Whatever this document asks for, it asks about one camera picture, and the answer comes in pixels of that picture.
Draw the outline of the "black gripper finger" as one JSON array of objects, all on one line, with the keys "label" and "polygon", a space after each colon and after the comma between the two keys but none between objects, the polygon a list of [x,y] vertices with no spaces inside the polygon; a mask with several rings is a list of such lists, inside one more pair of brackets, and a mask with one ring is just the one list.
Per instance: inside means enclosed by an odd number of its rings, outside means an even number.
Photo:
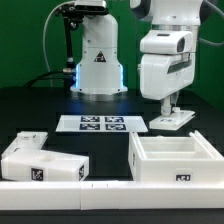
[{"label": "black gripper finger", "polygon": [[169,116],[172,111],[171,99],[164,98],[161,100],[161,114],[164,116]]}]

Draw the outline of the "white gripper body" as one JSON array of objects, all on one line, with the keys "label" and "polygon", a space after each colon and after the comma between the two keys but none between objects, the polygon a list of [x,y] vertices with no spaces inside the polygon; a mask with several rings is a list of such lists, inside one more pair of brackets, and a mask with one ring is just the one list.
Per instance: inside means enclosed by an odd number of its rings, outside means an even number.
[{"label": "white gripper body", "polygon": [[161,100],[193,82],[195,54],[144,54],[139,68],[142,96]]}]

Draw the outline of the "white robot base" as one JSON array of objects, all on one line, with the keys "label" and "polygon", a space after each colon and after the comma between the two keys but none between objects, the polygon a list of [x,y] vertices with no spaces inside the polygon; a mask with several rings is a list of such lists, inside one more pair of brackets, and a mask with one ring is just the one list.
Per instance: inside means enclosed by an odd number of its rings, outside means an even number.
[{"label": "white robot base", "polygon": [[127,92],[117,43],[118,23],[112,15],[84,18],[82,58],[76,65],[75,84],[70,87],[75,96],[107,101]]}]

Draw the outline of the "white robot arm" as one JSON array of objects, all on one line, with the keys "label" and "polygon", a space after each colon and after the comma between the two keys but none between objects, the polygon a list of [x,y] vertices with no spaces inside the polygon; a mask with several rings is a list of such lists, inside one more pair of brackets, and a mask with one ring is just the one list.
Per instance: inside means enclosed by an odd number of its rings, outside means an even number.
[{"label": "white robot arm", "polygon": [[194,80],[198,30],[216,8],[215,0],[130,0],[130,8],[151,24],[140,41],[141,94],[159,100],[168,116],[178,92]]}]

